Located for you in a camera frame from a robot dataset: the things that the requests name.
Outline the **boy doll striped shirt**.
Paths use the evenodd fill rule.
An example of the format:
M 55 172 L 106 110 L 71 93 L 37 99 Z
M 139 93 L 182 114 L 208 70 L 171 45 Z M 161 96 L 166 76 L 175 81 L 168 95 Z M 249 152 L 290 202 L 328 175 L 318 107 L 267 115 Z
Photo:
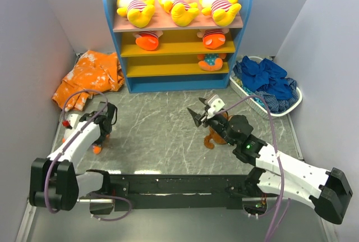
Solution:
M 202 29 L 197 32 L 197 36 L 202 39 L 202 43 L 207 49 L 217 49 L 223 46 L 226 42 L 226 34 L 229 32 L 228 28 L 224 29 Z

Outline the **brown monkey plush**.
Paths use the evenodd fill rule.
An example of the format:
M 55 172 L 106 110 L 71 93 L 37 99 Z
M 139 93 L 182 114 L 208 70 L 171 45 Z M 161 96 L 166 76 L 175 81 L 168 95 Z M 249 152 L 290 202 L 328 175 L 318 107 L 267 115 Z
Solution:
M 213 130 L 212 127 L 209 127 L 209 134 L 204 137 L 204 146 L 208 149 L 214 149 L 215 144 L 224 145 L 227 142 Z

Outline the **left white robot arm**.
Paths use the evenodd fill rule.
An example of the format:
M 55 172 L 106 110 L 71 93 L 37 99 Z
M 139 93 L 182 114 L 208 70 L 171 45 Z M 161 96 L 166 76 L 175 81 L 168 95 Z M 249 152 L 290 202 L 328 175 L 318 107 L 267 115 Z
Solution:
M 89 148 L 95 154 L 117 122 L 118 108 L 100 102 L 98 109 L 83 115 L 70 114 L 63 121 L 65 127 L 62 144 L 47 158 L 37 158 L 31 164 L 29 203 L 56 213 L 70 211 L 77 200 L 90 193 L 107 197 L 112 190 L 110 175 L 103 170 L 77 173 L 77 166 Z

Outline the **blue pink yellow toy shelf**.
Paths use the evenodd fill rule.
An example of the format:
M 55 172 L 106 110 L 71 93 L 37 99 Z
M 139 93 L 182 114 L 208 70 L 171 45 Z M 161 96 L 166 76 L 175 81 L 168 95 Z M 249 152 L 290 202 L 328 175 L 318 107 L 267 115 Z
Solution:
M 230 73 L 236 62 L 241 40 L 251 12 L 252 0 L 238 0 L 242 8 L 226 26 L 218 26 L 211 16 L 199 15 L 187 26 L 177 26 L 155 1 L 155 13 L 144 28 L 133 26 L 126 17 L 117 14 L 117 0 L 103 0 L 104 12 L 117 57 L 131 93 L 164 92 L 172 90 L 220 89 L 228 85 Z M 224 29 L 226 42 L 217 49 L 207 49 L 196 34 L 202 29 Z M 141 49 L 132 35 L 140 31 L 161 30 L 159 45 L 154 51 Z M 226 53 L 223 67 L 218 71 L 202 70 L 198 54 Z

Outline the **yellow frog plush front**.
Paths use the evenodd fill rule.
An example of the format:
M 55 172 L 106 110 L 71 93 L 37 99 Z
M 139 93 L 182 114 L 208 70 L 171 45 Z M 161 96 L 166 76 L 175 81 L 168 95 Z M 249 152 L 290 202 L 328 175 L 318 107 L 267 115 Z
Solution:
M 221 27 L 230 25 L 242 8 L 238 0 L 199 0 L 199 3 L 202 14 L 211 16 Z

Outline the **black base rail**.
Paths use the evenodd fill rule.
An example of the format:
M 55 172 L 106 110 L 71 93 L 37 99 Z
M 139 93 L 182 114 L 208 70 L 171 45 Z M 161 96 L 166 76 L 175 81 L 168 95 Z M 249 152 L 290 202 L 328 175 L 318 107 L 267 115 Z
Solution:
M 242 209 L 245 198 L 269 197 L 245 175 L 100 175 L 84 194 L 112 200 L 116 212 L 133 209 Z

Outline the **orange white tie-dye cloth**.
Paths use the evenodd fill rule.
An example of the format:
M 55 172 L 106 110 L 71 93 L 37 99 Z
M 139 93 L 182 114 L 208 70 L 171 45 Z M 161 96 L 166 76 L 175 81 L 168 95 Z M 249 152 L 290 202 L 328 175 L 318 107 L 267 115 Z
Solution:
M 98 92 L 118 91 L 125 83 L 117 54 L 88 50 L 82 54 L 73 69 L 62 79 L 52 96 L 66 112 L 82 111 L 87 99 Z

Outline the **white plastic laundry basket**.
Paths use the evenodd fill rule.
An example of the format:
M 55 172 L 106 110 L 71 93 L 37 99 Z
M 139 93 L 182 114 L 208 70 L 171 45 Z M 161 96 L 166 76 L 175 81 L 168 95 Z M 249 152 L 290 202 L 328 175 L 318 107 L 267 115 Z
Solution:
M 268 118 L 265 106 L 276 118 L 290 113 L 302 101 L 297 81 L 268 58 L 245 56 L 237 61 L 231 72 L 230 86 L 242 98 L 259 96 L 246 102 L 263 118 Z

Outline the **plush purple dotted dress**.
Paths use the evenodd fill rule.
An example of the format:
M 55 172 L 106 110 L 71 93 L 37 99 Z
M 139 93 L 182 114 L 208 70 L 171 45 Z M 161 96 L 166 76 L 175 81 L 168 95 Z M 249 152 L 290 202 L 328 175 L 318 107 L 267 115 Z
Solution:
M 92 148 L 95 154 L 99 154 L 102 151 L 102 144 L 94 144 L 98 137 L 100 137 L 100 130 L 96 124 L 89 124 L 84 129 L 78 125 L 76 129 L 65 130 L 61 152 L 73 160 L 75 156 L 81 158 L 88 148 Z

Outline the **blue clothes pile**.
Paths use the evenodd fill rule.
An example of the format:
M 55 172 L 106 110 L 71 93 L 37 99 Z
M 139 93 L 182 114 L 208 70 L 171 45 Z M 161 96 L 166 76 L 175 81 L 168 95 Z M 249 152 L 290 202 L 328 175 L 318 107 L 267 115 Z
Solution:
M 283 113 L 299 100 L 297 81 L 287 77 L 286 70 L 272 60 L 256 62 L 244 56 L 236 62 L 233 73 L 234 81 L 245 93 L 261 96 L 271 113 Z

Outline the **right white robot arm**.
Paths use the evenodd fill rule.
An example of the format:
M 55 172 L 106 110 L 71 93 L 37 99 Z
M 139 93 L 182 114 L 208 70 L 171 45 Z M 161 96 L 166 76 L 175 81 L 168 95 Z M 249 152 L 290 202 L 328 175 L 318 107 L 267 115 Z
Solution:
M 197 127 L 210 127 L 243 163 L 253 166 L 247 176 L 246 191 L 252 196 L 262 192 L 292 199 L 312 208 L 318 216 L 336 225 L 342 224 L 353 191 L 345 173 L 338 169 L 309 165 L 280 152 L 252 134 L 246 116 L 224 117 L 224 102 L 214 95 L 201 99 L 203 113 L 189 110 Z

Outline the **yellow frog plush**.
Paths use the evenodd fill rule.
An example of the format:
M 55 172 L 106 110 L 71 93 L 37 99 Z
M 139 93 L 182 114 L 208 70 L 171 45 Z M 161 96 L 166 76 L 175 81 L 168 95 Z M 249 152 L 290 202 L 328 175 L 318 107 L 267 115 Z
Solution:
M 154 13 L 154 0 L 117 0 L 117 14 L 137 28 L 146 27 Z
M 190 0 L 158 0 L 162 9 L 170 14 L 177 26 L 189 25 L 200 13 L 196 2 Z
M 199 0 L 199 3 L 202 14 L 211 16 L 221 27 L 230 25 L 242 8 L 238 0 Z

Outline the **white plush blue dotted dress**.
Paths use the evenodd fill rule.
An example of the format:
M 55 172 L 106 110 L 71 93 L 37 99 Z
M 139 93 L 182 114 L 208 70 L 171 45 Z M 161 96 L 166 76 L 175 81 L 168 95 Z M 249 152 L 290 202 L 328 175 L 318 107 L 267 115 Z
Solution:
M 223 60 L 226 56 L 226 53 L 198 54 L 198 65 L 204 71 L 218 71 L 223 67 Z

